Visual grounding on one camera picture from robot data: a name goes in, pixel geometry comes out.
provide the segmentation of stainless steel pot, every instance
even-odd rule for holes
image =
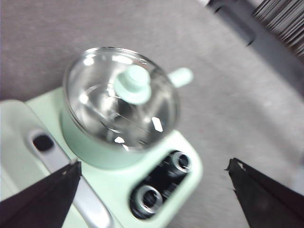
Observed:
[[[166,75],[148,58],[117,47],[92,48],[68,66],[62,131],[72,151],[100,168],[139,160],[176,126],[176,87],[192,79],[181,68]]]

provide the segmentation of mint green lid knob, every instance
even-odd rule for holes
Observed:
[[[114,81],[114,91],[121,99],[133,105],[146,103],[151,97],[149,72],[132,65],[120,73]]]

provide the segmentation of glass lid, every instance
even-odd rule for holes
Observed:
[[[68,67],[64,90],[82,131],[127,151],[158,142],[179,117],[177,91],[167,75],[127,49],[87,50]]]

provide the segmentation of gray carpet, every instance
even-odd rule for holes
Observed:
[[[1,99],[28,100],[61,85],[76,54],[133,49],[167,72],[193,70],[179,90],[178,129],[204,177],[169,228],[243,228],[223,171],[238,157],[291,186],[304,143],[304,104],[250,47],[196,0],[2,0]]]

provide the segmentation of black control panel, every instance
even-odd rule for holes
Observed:
[[[186,154],[173,151],[132,191],[130,209],[139,219],[156,214],[190,171]]]

